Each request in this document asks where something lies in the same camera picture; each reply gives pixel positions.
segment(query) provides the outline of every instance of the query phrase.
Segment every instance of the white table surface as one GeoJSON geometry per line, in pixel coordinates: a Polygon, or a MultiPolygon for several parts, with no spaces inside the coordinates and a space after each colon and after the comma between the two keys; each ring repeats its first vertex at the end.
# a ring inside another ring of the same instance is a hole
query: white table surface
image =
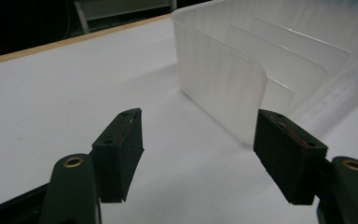
{"type": "MultiPolygon", "coordinates": [[[[57,160],[89,153],[135,107],[145,153],[103,223],[317,223],[317,199],[290,205],[252,148],[180,90],[170,20],[0,63],[0,203],[47,183],[57,160]]],[[[358,159],[358,75],[315,111],[299,124],[328,159],[358,159]]]]}

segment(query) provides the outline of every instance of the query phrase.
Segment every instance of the clear plastic box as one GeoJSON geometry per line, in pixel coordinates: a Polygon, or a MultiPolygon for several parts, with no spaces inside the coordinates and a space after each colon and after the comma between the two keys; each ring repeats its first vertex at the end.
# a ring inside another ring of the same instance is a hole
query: clear plastic box
{"type": "Polygon", "coordinates": [[[247,144],[258,108],[296,120],[358,68],[358,1],[212,1],[172,21],[182,90],[247,144]]]}

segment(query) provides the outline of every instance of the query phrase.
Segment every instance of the dark background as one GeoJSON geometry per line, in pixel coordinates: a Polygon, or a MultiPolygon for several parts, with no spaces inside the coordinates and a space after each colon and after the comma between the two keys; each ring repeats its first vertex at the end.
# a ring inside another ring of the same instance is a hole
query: dark background
{"type": "MultiPolygon", "coordinates": [[[[207,1],[177,0],[177,7],[207,1]]],[[[88,24],[95,32],[168,13],[169,7],[155,8],[88,24]]],[[[74,0],[0,0],[0,55],[82,34],[74,0]]]]}

